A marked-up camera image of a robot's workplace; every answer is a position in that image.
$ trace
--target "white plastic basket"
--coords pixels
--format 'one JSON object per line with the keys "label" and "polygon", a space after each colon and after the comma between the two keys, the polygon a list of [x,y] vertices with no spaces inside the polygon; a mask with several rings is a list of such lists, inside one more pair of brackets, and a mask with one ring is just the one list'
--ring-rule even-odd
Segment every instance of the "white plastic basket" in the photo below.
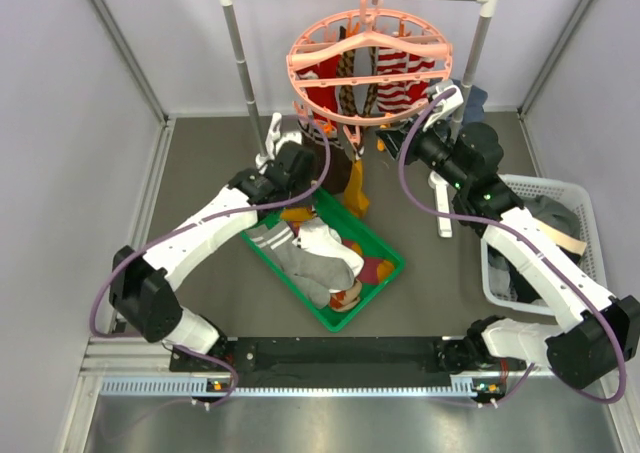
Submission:
{"label": "white plastic basket", "polygon": [[[500,177],[521,198],[535,198],[539,195],[545,195],[562,203],[578,215],[580,219],[580,239],[587,243],[587,249],[582,257],[580,268],[591,279],[606,287],[607,280],[604,274],[598,229],[596,228],[596,219],[587,191],[578,185],[545,178],[518,175],[500,175]],[[494,294],[489,288],[489,251],[484,240],[481,241],[480,248],[482,289],[487,300],[493,304],[513,310],[553,316],[548,306],[520,303],[515,297]]]}

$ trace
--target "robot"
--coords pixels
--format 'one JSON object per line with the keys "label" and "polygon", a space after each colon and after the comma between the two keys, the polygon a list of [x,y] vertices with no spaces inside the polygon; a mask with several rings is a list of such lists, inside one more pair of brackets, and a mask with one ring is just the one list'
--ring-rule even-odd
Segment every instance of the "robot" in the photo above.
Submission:
{"label": "robot", "polygon": [[[497,174],[503,150],[490,126],[471,123],[457,138],[451,137],[444,118],[462,104],[460,91],[451,82],[442,82],[427,93],[433,100],[445,91],[448,98],[420,125],[409,145],[406,163],[421,161],[451,185],[456,191],[452,202],[456,213],[498,222],[535,245],[540,253],[534,253],[499,226],[463,223],[516,266],[554,312],[557,325],[496,316],[476,321],[463,339],[439,342],[435,350],[438,365],[453,374],[512,358],[549,367],[569,386],[584,389],[617,367],[614,348],[596,317],[542,259],[559,268],[597,308],[615,333],[625,361],[634,357],[640,338],[640,303],[631,296],[618,299],[588,278],[537,228],[522,201]],[[415,121],[377,132],[395,159]],[[311,185],[313,164],[313,154],[296,141],[281,142],[274,149],[273,159],[262,159],[260,169],[239,172],[209,204],[183,223],[196,223],[195,228],[133,260],[111,285],[111,305],[148,342],[161,341],[228,359],[233,340],[209,319],[182,307],[175,292],[200,262],[231,237],[258,223],[265,213],[245,211],[211,221],[207,218],[306,191]],[[133,252],[129,246],[122,248],[114,256],[113,267]],[[339,340],[344,345],[345,339]],[[349,340],[356,348],[360,339]]]}

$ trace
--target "blue cloth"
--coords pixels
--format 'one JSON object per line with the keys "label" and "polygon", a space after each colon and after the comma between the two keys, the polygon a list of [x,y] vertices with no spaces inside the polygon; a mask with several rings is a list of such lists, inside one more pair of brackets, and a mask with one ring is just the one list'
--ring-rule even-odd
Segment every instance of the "blue cloth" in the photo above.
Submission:
{"label": "blue cloth", "polygon": [[[458,88],[462,88],[460,80],[453,80],[453,83]],[[489,94],[486,91],[478,88],[475,85],[471,87],[471,92],[469,93],[469,98],[467,99],[467,106],[462,117],[463,125],[466,125],[467,123],[473,123],[474,121],[484,120],[483,106],[487,101],[487,98],[489,98]]]}

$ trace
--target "hanger hook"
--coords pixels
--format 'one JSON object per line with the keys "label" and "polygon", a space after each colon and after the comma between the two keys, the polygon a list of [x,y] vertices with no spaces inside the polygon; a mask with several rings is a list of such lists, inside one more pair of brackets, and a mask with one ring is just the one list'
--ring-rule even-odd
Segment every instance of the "hanger hook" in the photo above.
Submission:
{"label": "hanger hook", "polygon": [[378,15],[378,1],[379,0],[371,0],[374,6],[373,12],[367,15],[367,1],[368,0],[360,0],[360,21],[367,25],[367,30],[373,30],[373,25],[376,20],[376,16]]}

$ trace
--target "green basket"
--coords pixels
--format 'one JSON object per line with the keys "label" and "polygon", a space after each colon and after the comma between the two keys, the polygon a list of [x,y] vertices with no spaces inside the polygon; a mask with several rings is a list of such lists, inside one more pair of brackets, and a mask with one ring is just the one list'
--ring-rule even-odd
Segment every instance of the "green basket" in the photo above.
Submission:
{"label": "green basket", "polygon": [[[314,194],[316,199],[316,212],[322,220],[335,229],[342,238],[355,241],[362,247],[364,256],[384,258],[389,260],[395,267],[393,273],[389,275],[379,285],[362,285],[360,293],[360,303],[356,307],[345,313],[333,311],[328,306],[318,309],[311,304],[304,294],[289,280],[287,275],[262,251],[253,241],[242,233],[242,237],[251,248],[275,271],[276,275],[296,294],[298,298],[311,310],[311,313],[333,333],[340,331],[358,314],[367,304],[387,286],[405,267],[406,261],[396,251],[380,239],[373,231],[367,228],[359,219],[353,216],[344,206],[338,203],[329,193],[319,189]],[[280,221],[280,212],[274,212],[262,220],[258,225],[266,225],[272,228]]]}

